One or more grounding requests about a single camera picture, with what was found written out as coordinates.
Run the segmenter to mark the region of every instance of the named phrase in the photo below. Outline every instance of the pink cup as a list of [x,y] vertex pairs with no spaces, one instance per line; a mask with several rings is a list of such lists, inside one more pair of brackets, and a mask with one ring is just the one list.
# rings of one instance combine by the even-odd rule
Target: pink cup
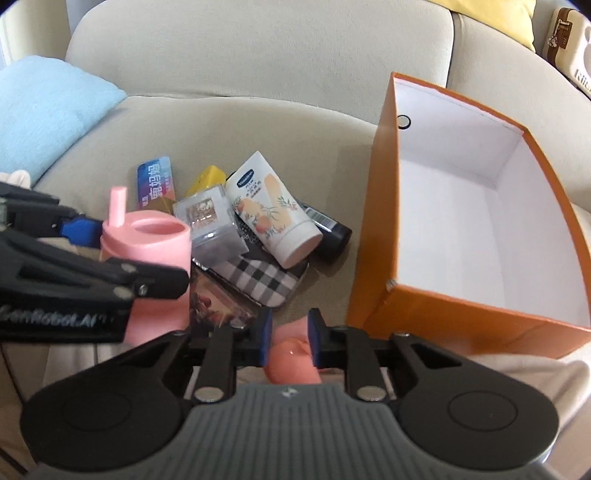
[[[127,188],[113,187],[109,219],[103,223],[100,257],[128,258],[191,271],[189,226],[167,213],[141,210],[126,213]],[[189,290],[177,300],[134,302],[124,342],[137,346],[189,325]]]

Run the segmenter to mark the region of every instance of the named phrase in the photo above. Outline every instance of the beige fabric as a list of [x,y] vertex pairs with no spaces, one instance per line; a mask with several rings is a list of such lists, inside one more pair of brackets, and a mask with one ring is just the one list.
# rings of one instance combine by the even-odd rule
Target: beige fabric
[[591,370],[581,360],[562,363],[533,355],[478,355],[472,360],[544,393],[558,411],[561,429],[591,394]]
[[107,0],[67,60],[129,95],[257,96],[377,123],[388,75],[445,85],[448,10],[425,0]]
[[[21,405],[17,394],[12,387],[8,371],[0,356],[0,447],[25,468],[32,468],[33,459],[22,439],[18,425],[21,414]],[[10,465],[0,459],[0,478],[7,480],[20,478]]]
[[585,240],[587,240],[587,246],[591,249],[591,213],[587,210],[582,209],[580,206],[572,204],[574,214],[577,216],[577,220],[581,225],[581,230]]
[[[231,172],[260,150],[295,197],[353,229],[343,257],[332,266],[314,260],[296,297],[275,317],[296,319],[319,306],[329,323],[344,323],[374,133],[375,126],[361,120],[290,102],[131,97],[74,145],[37,188],[104,218],[115,185],[130,187],[128,206],[135,209],[136,169],[144,161],[169,155],[177,195],[183,196],[206,166]],[[75,171],[83,174],[72,181]]]
[[453,15],[447,86],[528,127],[573,203],[591,210],[591,102],[541,57],[503,34]]

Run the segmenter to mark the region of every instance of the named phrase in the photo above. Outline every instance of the metal screw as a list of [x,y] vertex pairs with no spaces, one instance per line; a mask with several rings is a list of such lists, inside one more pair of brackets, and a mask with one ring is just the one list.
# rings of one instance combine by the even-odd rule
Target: metal screw
[[230,327],[238,330],[244,330],[246,328],[246,323],[244,323],[242,319],[234,317],[232,320],[230,320]]
[[195,391],[194,396],[203,403],[215,403],[223,398],[223,390],[218,387],[201,387]]
[[122,263],[121,268],[127,273],[136,273],[138,271],[138,269],[130,263]]
[[386,391],[375,385],[366,385],[357,390],[357,396],[365,401],[381,401],[386,398]]
[[115,287],[113,289],[113,293],[117,295],[121,300],[132,300],[134,298],[134,293],[125,287]]

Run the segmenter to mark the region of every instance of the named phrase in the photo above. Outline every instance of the barcode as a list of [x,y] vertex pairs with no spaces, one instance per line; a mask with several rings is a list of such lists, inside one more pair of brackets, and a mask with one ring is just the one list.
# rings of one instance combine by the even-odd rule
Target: barcode
[[336,225],[336,222],[332,218],[328,218],[326,215],[320,213],[318,210],[314,210],[312,207],[306,209],[306,215],[314,220],[316,225],[328,232],[331,232]]

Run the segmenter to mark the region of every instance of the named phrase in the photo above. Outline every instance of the gray gripper base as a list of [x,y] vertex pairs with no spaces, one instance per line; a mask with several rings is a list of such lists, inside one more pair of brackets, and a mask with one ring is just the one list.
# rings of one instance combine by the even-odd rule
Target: gray gripper base
[[411,443],[383,404],[337,385],[244,385],[219,405],[194,408],[178,435],[120,470],[71,473],[40,465],[29,480],[556,480],[540,463],[476,472]]

